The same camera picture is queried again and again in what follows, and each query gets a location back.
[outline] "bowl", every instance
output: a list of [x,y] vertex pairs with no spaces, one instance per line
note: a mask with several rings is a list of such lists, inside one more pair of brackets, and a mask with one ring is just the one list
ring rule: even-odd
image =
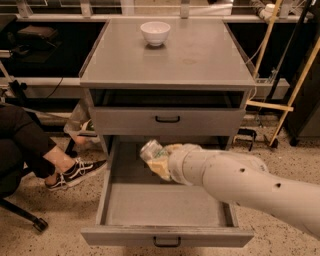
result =
[[165,22],[151,21],[141,25],[140,29],[144,39],[151,46],[160,46],[167,40],[170,25]]

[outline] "black handle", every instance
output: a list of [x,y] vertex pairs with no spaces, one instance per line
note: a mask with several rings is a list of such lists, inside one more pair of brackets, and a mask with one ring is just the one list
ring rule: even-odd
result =
[[157,242],[157,237],[153,237],[153,244],[156,247],[160,247],[160,248],[176,248],[179,247],[181,245],[181,237],[177,238],[177,243],[176,244],[158,244]]
[[178,123],[180,122],[180,116],[174,116],[174,117],[155,117],[156,121],[158,123]]

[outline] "cabinet top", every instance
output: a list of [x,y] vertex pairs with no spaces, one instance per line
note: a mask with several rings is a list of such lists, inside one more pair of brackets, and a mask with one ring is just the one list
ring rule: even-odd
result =
[[[140,26],[164,21],[171,30],[150,47]],[[255,85],[221,20],[210,18],[114,18],[81,77],[95,88],[242,88]]]

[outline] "closed drawer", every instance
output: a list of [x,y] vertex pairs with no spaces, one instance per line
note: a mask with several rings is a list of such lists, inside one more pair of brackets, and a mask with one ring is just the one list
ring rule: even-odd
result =
[[232,206],[202,187],[162,181],[137,157],[143,144],[115,140],[96,225],[81,230],[89,245],[243,247],[253,237]]
[[110,108],[89,109],[98,134],[232,136],[244,117],[242,109]]

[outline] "speckled floor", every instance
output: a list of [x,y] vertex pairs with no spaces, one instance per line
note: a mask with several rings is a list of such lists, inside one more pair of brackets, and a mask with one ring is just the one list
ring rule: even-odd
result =
[[[249,143],[242,140],[236,140],[230,150],[259,156],[275,175],[320,185],[320,141],[302,141],[291,147],[283,129],[278,136],[278,148],[270,149],[263,142],[263,135],[270,138],[275,124],[264,121],[265,126],[259,127],[255,121],[246,122],[247,128],[258,133],[253,150],[248,152]],[[66,147],[66,138],[55,140],[62,148]],[[79,155],[85,159],[104,158],[101,151]],[[254,238],[244,248],[91,247],[80,230],[95,223],[102,185],[103,173],[67,191],[49,192],[41,180],[33,175],[25,177],[8,199],[45,219],[49,228],[39,234],[28,221],[0,209],[0,255],[320,255],[320,242],[316,239],[267,214],[238,206],[240,228],[254,231]]]

